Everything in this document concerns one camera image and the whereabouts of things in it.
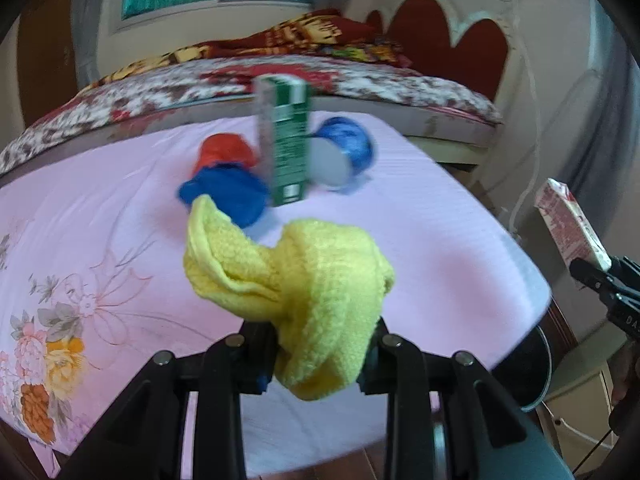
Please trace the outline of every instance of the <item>black clamp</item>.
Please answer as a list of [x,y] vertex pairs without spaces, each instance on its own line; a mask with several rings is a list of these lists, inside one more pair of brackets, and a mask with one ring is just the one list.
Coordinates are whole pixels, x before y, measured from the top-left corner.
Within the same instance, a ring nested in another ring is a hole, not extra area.
[[611,268],[601,270],[576,258],[569,264],[571,276],[598,293],[607,307],[607,319],[632,339],[640,340],[640,266],[624,256],[611,257]]
[[[206,352],[156,353],[69,458],[58,480],[179,480],[189,393],[198,391],[193,480],[246,480],[240,394],[260,395],[278,351],[268,323],[245,322]],[[430,392],[440,396],[451,480],[573,478],[516,402],[469,352],[425,354],[380,320],[358,378],[387,394],[385,480],[434,478]]]

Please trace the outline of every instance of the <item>metal bolt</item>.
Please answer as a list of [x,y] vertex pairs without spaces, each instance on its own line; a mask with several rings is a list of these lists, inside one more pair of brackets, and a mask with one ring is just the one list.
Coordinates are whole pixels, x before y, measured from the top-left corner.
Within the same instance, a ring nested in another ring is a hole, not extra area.
[[169,361],[173,358],[174,355],[171,352],[169,352],[168,350],[161,350],[159,352],[156,352],[156,354],[154,355],[154,362],[158,366],[163,366],[165,364],[168,364]]
[[469,352],[463,350],[456,354],[456,361],[463,366],[471,366],[474,363],[474,357]]
[[396,334],[385,334],[382,336],[382,344],[391,346],[391,348],[398,348],[402,344],[402,338]]
[[225,337],[225,345],[229,348],[240,348],[244,344],[244,336],[242,334],[231,334]]

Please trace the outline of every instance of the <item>red headboard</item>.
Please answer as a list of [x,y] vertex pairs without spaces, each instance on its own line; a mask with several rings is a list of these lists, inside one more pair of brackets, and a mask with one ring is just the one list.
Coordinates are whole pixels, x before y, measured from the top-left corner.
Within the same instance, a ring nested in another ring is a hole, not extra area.
[[[382,16],[374,10],[367,23],[382,32]],[[489,18],[471,25],[451,46],[447,18],[436,0],[405,0],[386,34],[402,45],[411,68],[463,84],[492,101],[500,85],[509,44],[502,29]]]

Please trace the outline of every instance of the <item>milk carton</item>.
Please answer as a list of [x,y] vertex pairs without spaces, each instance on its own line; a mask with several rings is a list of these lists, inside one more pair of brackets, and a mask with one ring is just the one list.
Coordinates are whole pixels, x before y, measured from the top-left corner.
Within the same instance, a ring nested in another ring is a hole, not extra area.
[[299,77],[267,74],[254,80],[260,163],[271,205],[304,197],[310,87]]

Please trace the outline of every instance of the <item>red blanket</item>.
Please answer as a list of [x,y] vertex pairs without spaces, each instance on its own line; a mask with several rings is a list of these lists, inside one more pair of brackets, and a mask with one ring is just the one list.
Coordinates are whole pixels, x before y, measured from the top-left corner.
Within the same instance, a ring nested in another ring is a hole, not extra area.
[[406,68],[401,47],[366,23],[354,22],[336,9],[315,10],[239,40],[204,41],[162,56],[149,57],[117,70],[85,87],[91,88],[194,59],[308,54]]

